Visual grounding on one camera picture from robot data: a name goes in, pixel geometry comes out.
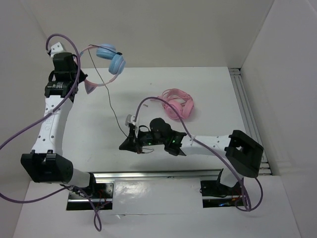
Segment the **horizontal aluminium rail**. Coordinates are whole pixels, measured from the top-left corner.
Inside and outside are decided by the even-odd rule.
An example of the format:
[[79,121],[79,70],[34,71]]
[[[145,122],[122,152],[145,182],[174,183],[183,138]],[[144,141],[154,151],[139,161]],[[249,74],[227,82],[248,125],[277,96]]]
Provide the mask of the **horizontal aluminium rail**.
[[93,173],[96,182],[119,180],[154,180],[154,179],[200,179],[217,180],[221,170],[187,171],[140,171],[140,172],[100,172]]

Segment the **side aluminium rail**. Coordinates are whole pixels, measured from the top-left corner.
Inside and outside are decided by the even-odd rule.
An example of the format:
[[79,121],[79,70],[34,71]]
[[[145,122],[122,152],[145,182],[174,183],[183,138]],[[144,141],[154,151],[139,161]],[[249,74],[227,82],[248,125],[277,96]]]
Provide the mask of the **side aluminium rail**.
[[247,96],[246,88],[243,84],[240,69],[229,68],[228,71],[237,98],[239,109],[242,115],[242,120],[246,134],[249,135],[256,142],[258,142],[260,145],[262,145],[263,143],[260,137],[260,133],[258,131],[254,114],[251,109],[251,104]]

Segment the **pink wired headphones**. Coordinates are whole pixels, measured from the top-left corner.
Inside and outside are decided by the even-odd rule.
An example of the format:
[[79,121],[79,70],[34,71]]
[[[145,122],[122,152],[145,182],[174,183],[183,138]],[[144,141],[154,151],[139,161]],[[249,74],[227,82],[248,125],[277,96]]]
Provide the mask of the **pink wired headphones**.
[[188,119],[194,109],[192,96],[180,89],[167,89],[160,98],[171,104],[182,119]]

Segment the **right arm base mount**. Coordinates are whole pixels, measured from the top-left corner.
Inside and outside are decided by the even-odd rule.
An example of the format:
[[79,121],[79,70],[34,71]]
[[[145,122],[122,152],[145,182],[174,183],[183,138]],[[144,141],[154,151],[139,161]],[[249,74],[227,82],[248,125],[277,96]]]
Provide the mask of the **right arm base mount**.
[[227,187],[216,180],[202,180],[200,193],[204,208],[243,207],[239,183],[236,183],[234,187]]

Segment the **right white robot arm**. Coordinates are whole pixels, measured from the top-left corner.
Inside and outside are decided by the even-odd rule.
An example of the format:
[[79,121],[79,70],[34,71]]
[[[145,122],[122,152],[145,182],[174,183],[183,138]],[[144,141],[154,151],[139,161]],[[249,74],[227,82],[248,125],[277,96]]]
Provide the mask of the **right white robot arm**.
[[243,178],[256,179],[259,175],[264,149],[240,130],[223,136],[193,136],[173,130],[162,118],[153,119],[147,131],[141,131],[135,123],[127,125],[129,134],[120,150],[141,154],[145,146],[162,145],[173,156],[216,156],[224,164],[216,182],[221,194],[228,194]]

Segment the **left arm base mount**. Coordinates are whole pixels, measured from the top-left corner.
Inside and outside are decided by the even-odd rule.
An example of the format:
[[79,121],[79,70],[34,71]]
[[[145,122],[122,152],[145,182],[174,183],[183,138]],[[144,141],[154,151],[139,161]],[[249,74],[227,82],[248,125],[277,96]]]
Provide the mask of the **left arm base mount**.
[[[95,183],[92,187],[84,188],[83,190],[87,193],[97,210],[112,210],[113,182]],[[93,208],[85,195],[82,192],[77,191],[69,192],[66,210],[88,211],[93,210]]]

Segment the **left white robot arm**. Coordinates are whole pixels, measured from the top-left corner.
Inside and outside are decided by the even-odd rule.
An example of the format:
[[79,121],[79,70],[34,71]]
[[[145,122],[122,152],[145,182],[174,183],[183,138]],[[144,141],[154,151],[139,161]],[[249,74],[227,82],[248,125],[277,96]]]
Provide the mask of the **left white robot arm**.
[[45,87],[45,119],[31,152],[22,154],[21,164],[34,182],[77,186],[85,197],[91,198],[98,192],[97,184],[91,181],[92,175],[74,168],[62,155],[66,121],[78,84],[86,78],[74,57],[69,52],[53,56],[54,70]]

